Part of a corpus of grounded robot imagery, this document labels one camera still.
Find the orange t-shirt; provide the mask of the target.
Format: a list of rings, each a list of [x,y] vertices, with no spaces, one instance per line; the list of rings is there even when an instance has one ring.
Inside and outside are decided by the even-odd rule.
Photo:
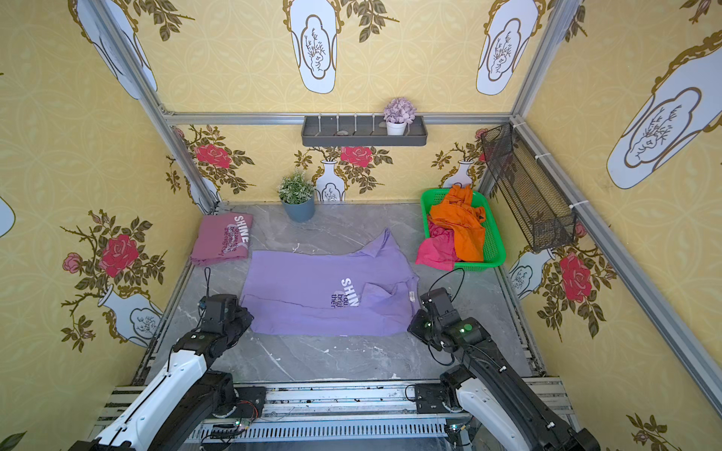
[[[465,262],[484,261],[487,212],[483,206],[473,206],[474,194],[470,186],[455,184],[430,210],[434,225],[453,232],[456,256]]]

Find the green plastic basket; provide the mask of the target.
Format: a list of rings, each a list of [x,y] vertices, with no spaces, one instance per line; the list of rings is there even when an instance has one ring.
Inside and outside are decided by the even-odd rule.
[[[447,195],[449,189],[432,189],[426,191],[421,199],[420,206],[422,210],[422,219],[424,222],[424,233],[425,239],[430,237],[428,223],[432,222],[430,210],[432,206],[440,204]],[[483,272],[488,268],[499,267],[506,260],[506,250],[501,240],[501,236],[496,225],[496,220],[492,214],[491,208],[487,199],[480,193],[474,191],[473,206],[483,206],[487,212],[487,219],[484,223],[485,226],[485,244],[484,250],[484,261],[481,262],[465,262],[459,261],[455,264],[455,268],[465,268],[471,272]]]

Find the grey wall shelf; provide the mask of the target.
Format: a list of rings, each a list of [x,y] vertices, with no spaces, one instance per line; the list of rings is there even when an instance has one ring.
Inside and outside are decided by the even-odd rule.
[[[423,147],[429,132],[423,117],[406,125],[401,135],[390,135],[381,115],[319,114],[305,116],[301,130],[304,147]]]

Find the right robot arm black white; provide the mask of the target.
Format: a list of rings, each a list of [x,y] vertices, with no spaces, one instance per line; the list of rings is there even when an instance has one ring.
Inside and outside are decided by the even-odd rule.
[[[599,450],[585,428],[576,430],[551,410],[511,367],[491,334],[462,318],[445,289],[420,297],[407,331],[453,356],[440,381],[449,400],[470,413],[508,450]]]

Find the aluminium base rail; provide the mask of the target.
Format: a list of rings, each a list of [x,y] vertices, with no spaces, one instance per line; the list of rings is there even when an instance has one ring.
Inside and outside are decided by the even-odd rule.
[[[559,380],[530,378],[526,383],[553,412],[579,430]],[[440,380],[235,384],[234,388],[239,399],[236,413],[227,418],[208,417],[179,449],[186,445],[212,450],[241,443],[387,438],[443,438],[453,448],[468,449],[475,431],[492,436],[470,413],[451,403]],[[115,390],[85,441],[112,424],[144,389]]]

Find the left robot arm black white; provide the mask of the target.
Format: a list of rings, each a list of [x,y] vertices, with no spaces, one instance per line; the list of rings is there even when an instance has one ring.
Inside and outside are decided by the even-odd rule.
[[[253,316],[235,295],[206,296],[201,302],[199,325],[175,343],[165,369],[112,424],[71,449],[177,450],[208,417],[236,413],[233,377],[212,365],[237,344]]]

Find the purple t-shirt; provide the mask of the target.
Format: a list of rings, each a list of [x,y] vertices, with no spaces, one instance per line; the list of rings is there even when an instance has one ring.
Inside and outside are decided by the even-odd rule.
[[[241,305],[257,334],[392,336],[405,332],[419,310],[418,286],[385,229],[346,255],[255,252]]]

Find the magenta t-shirt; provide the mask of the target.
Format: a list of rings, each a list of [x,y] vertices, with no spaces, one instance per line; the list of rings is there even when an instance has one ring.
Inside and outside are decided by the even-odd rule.
[[[417,265],[425,265],[436,270],[449,272],[459,261],[455,251],[454,232],[434,222],[429,222],[430,237],[425,239],[417,250]]]

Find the purple flower white pot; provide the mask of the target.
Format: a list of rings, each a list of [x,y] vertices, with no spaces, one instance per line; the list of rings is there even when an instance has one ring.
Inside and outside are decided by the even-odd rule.
[[[404,97],[393,99],[384,110],[385,127],[391,136],[404,135],[416,118],[417,109]]]

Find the green plant blue pot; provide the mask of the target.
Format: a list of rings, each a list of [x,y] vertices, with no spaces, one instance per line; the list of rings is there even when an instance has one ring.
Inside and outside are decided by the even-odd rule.
[[[315,185],[303,171],[284,176],[278,187],[279,198],[291,221],[304,223],[315,213]]]

